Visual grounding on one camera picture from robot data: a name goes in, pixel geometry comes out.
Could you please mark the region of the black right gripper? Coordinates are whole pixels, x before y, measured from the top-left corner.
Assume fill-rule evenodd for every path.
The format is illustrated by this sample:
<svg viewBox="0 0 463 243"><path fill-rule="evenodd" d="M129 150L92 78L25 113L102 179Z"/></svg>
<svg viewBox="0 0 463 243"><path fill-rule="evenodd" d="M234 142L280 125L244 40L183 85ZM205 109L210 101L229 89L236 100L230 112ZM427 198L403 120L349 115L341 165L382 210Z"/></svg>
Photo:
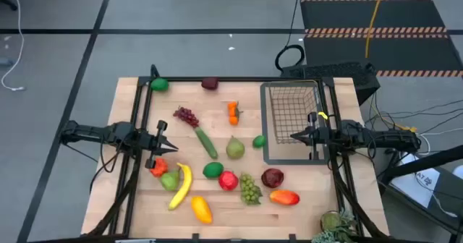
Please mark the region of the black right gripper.
<svg viewBox="0 0 463 243"><path fill-rule="evenodd" d="M329 117L330 116L324 113L323 111L310 112L307 115L307 119L310 123L310 126L304 128L300 132L295 132L291 134L291 137L294 137L295 140L298 140L304 143L305 145L310 145L312 147L312 152L310 153L310 160L320 160L319 153L317 151L317 144L328 145L339 134L338 129L331 128ZM315 126L315 123L319 118L323 120L323 123L325 124L324 127ZM305 135L308 135L309 138L299 137Z"/></svg>

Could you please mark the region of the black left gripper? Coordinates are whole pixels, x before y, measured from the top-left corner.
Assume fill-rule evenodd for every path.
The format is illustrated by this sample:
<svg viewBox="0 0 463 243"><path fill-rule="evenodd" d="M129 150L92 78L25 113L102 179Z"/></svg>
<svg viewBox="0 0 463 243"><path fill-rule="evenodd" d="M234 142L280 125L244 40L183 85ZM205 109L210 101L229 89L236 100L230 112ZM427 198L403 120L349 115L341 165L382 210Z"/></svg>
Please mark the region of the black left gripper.
<svg viewBox="0 0 463 243"><path fill-rule="evenodd" d="M150 156L145 162L145 167L147 169L153 169L155 167L155 155L178 152L177 146L171 144L163 135L163 132L166 130L166 128L167 123L163 120L159 120L157 124L158 131L156 135L150 135L147 132L142 132L140 135L140 147L143 150L150 151Z"/></svg>

